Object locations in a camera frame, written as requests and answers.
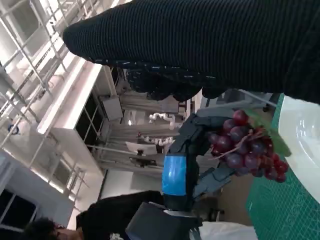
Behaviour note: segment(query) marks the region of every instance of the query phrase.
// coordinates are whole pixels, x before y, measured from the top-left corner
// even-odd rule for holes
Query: green cutting mat
[[[281,95],[272,126],[278,128],[284,95]],[[259,240],[320,240],[320,204],[292,171],[285,183],[256,178],[246,208]]]

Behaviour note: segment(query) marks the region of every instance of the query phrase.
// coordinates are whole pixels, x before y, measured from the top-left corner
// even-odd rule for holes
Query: green leaf
[[[278,130],[274,129],[271,126],[270,122],[262,118],[259,114],[252,111],[251,109],[246,109],[244,111],[250,117],[251,121],[253,121],[252,126],[254,128],[259,126],[263,126],[265,128],[267,135],[272,140],[273,149],[277,154],[283,155],[285,157],[289,157],[291,155],[291,151],[288,145],[285,143],[283,138],[279,135]]]

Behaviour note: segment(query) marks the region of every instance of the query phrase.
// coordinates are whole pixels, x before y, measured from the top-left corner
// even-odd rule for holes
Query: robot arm
[[[174,211],[191,210],[195,198],[205,192],[215,192],[230,181],[234,170],[224,164],[210,168],[199,176],[196,158],[210,148],[208,132],[217,132],[227,117],[196,114],[183,123],[179,136],[164,158],[162,191],[165,206]]]
[[[210,148],[208,132],[219,131],[228,117],[198,116],[183,123],[179,136],[164,158],[162,192],[164,205],[143,203],[126,232],[132,240],[189,240],[190,233],[199,239],[197,229],[202,220],[192,216],[191,209],[198,196],[215,192],[230,182],[234,169],[226,164],[209,168],[199,175],[196,158]]]

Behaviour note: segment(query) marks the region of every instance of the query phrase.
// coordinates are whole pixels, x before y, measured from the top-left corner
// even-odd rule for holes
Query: blue band
[[[167,195],[186,195],[187,159],[185,156],[165,156],[162,172],[162,192]]]

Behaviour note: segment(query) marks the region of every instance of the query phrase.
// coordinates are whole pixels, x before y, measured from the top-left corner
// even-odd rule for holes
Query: white cloth
[[[255,229],[234,222],[202,223],[199,228],[202,240],[258,240]]]

